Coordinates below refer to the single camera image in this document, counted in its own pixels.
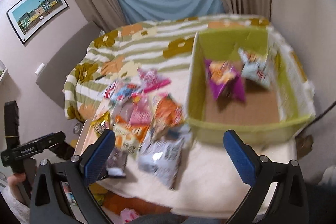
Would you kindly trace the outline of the person's left hand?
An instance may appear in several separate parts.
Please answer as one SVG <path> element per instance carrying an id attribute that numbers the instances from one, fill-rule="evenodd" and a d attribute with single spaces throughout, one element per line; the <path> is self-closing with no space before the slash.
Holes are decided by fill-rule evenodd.
<path id="1" fill-rule="evenodd" d="M 26 180 L 25 173 L 14 173 L 10 177 L 7 178 L 7 182 L 9 184 L 10 192 L 13 197 L 19 202 L 25 204 L 25 200 L 23 199 L 21 192 L 19 190 L 18 184 L 24 182 Z"/>

